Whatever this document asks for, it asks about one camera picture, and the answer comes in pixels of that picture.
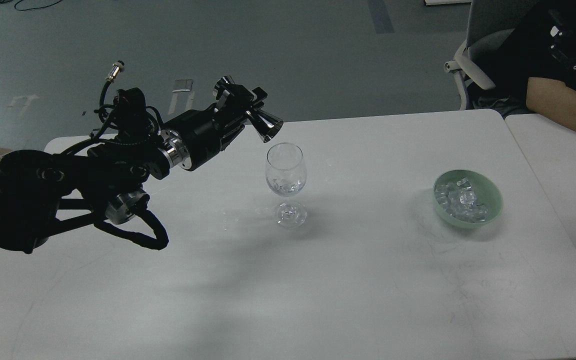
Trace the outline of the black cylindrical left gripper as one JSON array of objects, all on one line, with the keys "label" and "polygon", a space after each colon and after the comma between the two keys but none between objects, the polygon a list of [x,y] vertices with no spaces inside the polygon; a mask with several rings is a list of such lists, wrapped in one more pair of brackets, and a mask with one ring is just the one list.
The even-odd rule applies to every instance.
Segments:
[{"label": "black cylindrical left gripper", "polygon": [[268,93],[222,76],[214,86],[214,96],[214,105],[202,111],[190,109],[164,123],[162,153],[169,168],[194,171],[224,151],[244,130],[245,118],[263,109]]}]

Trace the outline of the person's bare forearm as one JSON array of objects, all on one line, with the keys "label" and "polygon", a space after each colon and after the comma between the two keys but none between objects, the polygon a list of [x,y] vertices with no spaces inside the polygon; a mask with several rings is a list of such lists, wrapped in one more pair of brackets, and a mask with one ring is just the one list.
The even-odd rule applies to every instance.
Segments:
[{"label": "person's bare forearm", "polygon": [[525,104],[531,112],[576,132],[576,91],[564,82],[529,77]]}]

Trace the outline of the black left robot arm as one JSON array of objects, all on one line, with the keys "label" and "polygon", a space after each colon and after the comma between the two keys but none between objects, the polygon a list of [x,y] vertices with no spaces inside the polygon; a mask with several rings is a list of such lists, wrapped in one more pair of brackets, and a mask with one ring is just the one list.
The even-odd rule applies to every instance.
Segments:
[{"label": "black left robot arm", "polygon": [[0,249],[32,253],[49,237],[94,226],[142,248],[169,243],[163,224],[147,205],[143,185],[179,166],[194,171],[214,158],[250,123],[269,142],[283,121],[263,110],[267,93],[223,76],[215,102],[163,121],[139,88],[119,89],[106,102],[110,84],[124,70],[117,61],[100,93],[101,128],[59,153],[17,150],[0,160]]}]

